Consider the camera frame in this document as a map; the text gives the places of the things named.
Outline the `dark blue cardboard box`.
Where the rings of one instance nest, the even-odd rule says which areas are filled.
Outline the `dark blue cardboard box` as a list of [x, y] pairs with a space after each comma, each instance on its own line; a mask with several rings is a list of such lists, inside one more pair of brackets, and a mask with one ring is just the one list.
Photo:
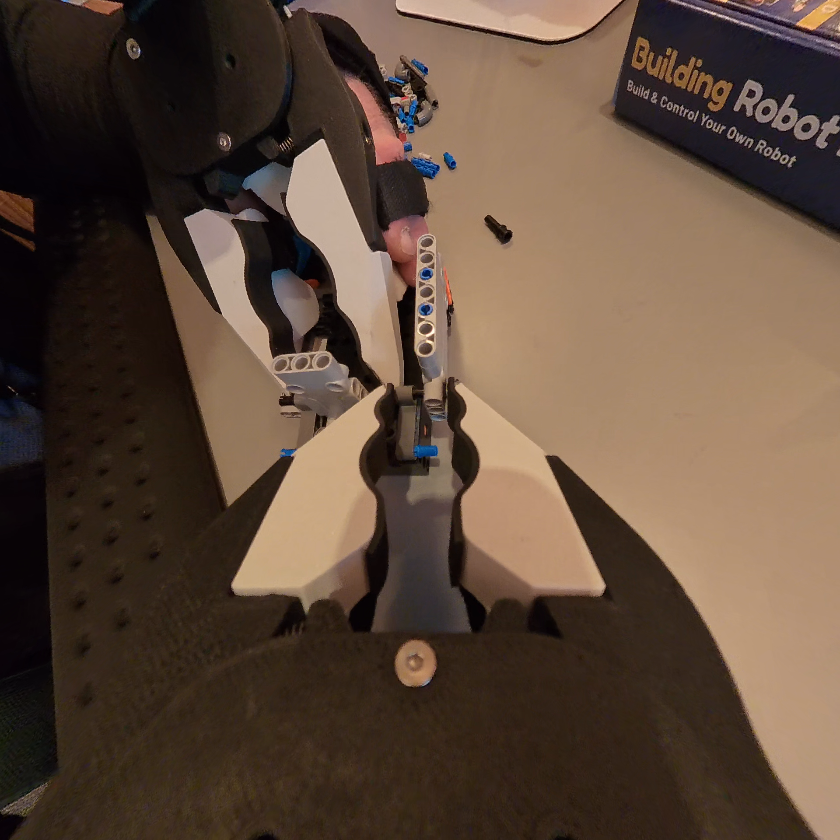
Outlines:
[[838, 1], [639, 2], [614, 109], [838, 229]]

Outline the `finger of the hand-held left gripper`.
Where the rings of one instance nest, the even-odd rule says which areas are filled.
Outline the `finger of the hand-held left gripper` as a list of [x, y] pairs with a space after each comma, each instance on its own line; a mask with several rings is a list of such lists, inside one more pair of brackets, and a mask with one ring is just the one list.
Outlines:
[[329, 268], [333, 300], [352, 328], [360, 360], [384, 384], [404, 384], [392, 261], [366, 243], [326, 140], [291, 168], [287, 214]]
[[217, 309], [266, 368], [300, 351], [309, 331], [309, 285], [295, 272], [291, 228], [272, 212], [204, 209], [185, 221]]

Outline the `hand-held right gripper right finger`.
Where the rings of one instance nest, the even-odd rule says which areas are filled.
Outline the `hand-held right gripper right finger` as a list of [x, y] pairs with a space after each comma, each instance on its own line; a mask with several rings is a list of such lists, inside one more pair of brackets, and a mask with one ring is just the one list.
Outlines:
[[451, 463], [460, 480], [448, 546], [451, 584], [471, 624], [501, 600], [604, 595], [606, 584], [553, 467], [465, 384], [447, 383]]

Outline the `long grey holed beam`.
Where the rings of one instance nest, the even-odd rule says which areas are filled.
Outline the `long grey holed beam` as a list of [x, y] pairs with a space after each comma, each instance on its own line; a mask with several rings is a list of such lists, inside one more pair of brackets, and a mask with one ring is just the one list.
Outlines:
[[416, 247], [413, 347], [423, 376], [424, 404], [431, 419], [447, 419], [448, 339], [453, 305], [436, 237], [421, 236]]

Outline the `black perforated base assembly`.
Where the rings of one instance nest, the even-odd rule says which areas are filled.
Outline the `black perforated base assembly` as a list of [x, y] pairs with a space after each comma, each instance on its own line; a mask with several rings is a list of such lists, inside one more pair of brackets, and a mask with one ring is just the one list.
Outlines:
[[[385, 426], [386, 474], [392, 476], [426, 476], [438, 457], [432, 444], [434, 421], [424, 404], [423, 376], [413, 347], [415, 300], [415, 289], [410, 289], [397, 304], [407, 372], [404, 384], [395, 387], [395, 406]], [[325, 427], [372, 390], [326, 348], [279, 355], [273, 366], [294, 406], [323, 418], [316, 427]]]

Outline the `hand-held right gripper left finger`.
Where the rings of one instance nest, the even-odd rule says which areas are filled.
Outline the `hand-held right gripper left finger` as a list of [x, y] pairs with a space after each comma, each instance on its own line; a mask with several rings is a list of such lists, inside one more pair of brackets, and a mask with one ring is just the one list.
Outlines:
[[382, 591], [388, 570], [386, 425], [395, 388], [376, 388], [292, 458], [236, 573], [237, 595], [296, 597], [305, 610], [334, 600], [349, 613]]

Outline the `person's left hand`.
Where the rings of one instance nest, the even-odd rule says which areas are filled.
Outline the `person's left hand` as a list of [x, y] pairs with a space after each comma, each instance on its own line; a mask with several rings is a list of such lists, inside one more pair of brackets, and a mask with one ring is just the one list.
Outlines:
[[[393, 121], [383, 110], [372, 88], [350, 74], [345, 74], [344, 80], [357, 97], [371, 128], [375, 162], [383, 165], [403, 160], [403, 144], [397, 137]], [[393, 267], [409, 287], [416, 284], [417, 240], [428, 233], [426, 217], [416, 214], [396, 219], [383, 230]]]

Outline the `white book stand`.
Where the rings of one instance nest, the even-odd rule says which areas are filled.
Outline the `white book stand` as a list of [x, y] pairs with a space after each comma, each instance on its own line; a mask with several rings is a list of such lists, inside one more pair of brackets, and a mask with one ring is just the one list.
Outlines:
[[597, 27], [621, 1], [396, 1], [404, 16], [558, 45]]

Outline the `pile of plastic building pieces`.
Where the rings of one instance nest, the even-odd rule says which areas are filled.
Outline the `pile of plastic building pieces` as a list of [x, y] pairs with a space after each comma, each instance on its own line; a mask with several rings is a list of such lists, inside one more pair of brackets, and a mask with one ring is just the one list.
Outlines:
[[442, 167], [430, 154], [418, 151], [413, 143], [416, 132], [431, 122], [439, 107], [438, 97], [428, 81], [429, 68], [420, 59], [401, 56], [393, 72], [384, 65], [379, 65], [379, 71], [388, 90], [404, 156], [423, 178], [432, 181]]

